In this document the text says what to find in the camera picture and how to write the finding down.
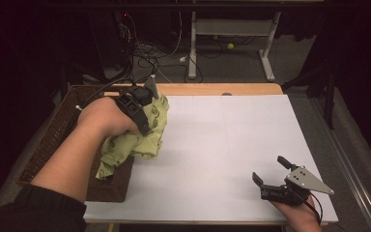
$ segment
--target hand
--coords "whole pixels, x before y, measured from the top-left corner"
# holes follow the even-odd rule
[[[80,113],[77,124],[99,130],[103,136],[119,135],[125,131],[138,133],[135,123],[108,97],[88,104]]]
[[[311,206],[315,206],[311,196],[306,201]],[[279,202],[270,202],[287,218],[288,223],[296,232],[321,232],[315,213],[305,204],[293,207]]]

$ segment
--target forearm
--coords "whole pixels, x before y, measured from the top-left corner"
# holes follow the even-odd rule
[[[78,125],[31,184],[84,202],[93,158],[102,140],[96,126]]]

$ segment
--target yellow-green cloth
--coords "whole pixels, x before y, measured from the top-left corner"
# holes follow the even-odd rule
[[[143,107],[149,119],[150,132],[147,136],[126,132],[119,136],[107,138],[101,148],[100,167],[96,178],[111,176],[117,166],[128,156],[155,160],[161,148],[161,136],[167,124],[167,112],[170,107],[168,99],[158,93],[158,99]]]

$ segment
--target white desk leg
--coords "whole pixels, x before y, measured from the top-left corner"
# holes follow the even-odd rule
[[[270,82],[275,81],[275,76],[273,75],[273,71],[271,68],[270,60],[268,58],[268,54],[270,53],[271,45],[273,36],[275,35],[276,27],[278,26],[279,17],[281,16],[281,12],[275,13],[273,16],[272,25],[270,28],[270,32],[268,33],[268,41],[265,50],[259,50],[261,61],[264,67],[265,75],[267,76],[267,80]]]
[[[197,64],[197,54],[195,52],[195,19],[196,15],[195,12],[192,13],[191,17],[191,51],[189,52],[189,59],[188,59],[188,78],[195,79],[197,76],[196,72],[196,64]]]

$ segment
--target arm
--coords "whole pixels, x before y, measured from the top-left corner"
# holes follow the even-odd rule
[[[307,202],[314,206],[311,196],[308,197]],[[292,207],[279,202],[271,201],[271,203],[285,216],[285,218],[287,218],[289,225],[291,225],[296,232],[322,231],[315,214],[305,204]]]
[[[83,109],[74,131],[31,184],[84,202],[96,150],[106,136],[125,131],[138,132],[137,126],[112,99],[92,102]]]

